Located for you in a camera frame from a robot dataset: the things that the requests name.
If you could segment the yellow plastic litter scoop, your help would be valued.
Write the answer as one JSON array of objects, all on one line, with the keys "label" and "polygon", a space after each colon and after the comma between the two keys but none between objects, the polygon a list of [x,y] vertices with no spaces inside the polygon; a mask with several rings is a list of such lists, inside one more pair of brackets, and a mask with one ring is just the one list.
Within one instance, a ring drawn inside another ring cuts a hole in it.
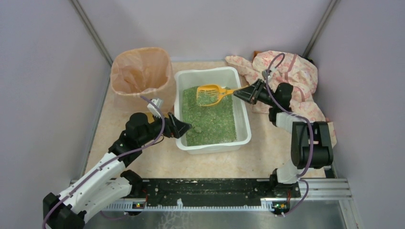
[{"label": "yellow plastic litter scoop", "polygon": [[207,84],[207,85],[202,85],[202,86],[197,87],[196,97],[198,94],[201,94],[201,93],[217,94],[218,101],[215,104],[210,105],[210,106],[213,106],[213,105],[218,104],[220,101],[222,101],[222,99],[224,99],[226,96],[231,95],[237,89],[227,89],[227,88],[222,88],[221,86],[219,86],[217,84]]}]

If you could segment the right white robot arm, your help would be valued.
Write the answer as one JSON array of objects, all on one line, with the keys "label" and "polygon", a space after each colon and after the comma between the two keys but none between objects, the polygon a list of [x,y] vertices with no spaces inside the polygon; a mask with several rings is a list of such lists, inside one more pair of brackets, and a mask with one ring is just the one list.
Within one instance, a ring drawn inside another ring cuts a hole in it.
[{"label": "right white robot arm", "polygon": [[288,83],[280,83],[272,91],[263,80],[233,92],[233,96],[246,103],[269,105],[269,121],[291,134],[291,159],[269,177],[269,188],[276,196],[297,191],[298,180],[309,169],[321,169],[333,162],[327,122],[310,121],[294,114],[290,107],[292,92],[293,86]]}]

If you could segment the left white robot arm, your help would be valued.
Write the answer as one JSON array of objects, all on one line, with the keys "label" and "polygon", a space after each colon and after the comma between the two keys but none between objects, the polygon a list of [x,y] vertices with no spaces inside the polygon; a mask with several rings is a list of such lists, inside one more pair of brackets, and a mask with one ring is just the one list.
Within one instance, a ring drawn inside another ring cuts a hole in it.
[{"label": "left white robot arm", "polygon": [[154,117],[150,123],[144,113],[134,113],[119,138],[102,159],[85,175],[59,194],[43,199],[43,225],[51,229],[82,229],[98,212],[128,195],[142,192],[142,178],[127,167],[144,149],[161,136],[181,138],[192,129],[174,114]]}]

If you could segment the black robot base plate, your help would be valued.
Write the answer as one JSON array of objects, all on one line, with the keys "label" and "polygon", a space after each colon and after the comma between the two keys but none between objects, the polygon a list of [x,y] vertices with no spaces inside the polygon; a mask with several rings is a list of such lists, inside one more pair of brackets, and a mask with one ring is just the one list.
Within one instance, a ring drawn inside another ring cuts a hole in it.
[{"label": "black robot base plate", "polygon": [[300,188],[277,184],[269,178],[150,178],[144,179],[129,198],[143,198],[149,207],[259,206],[262,198],[299,198]]}]

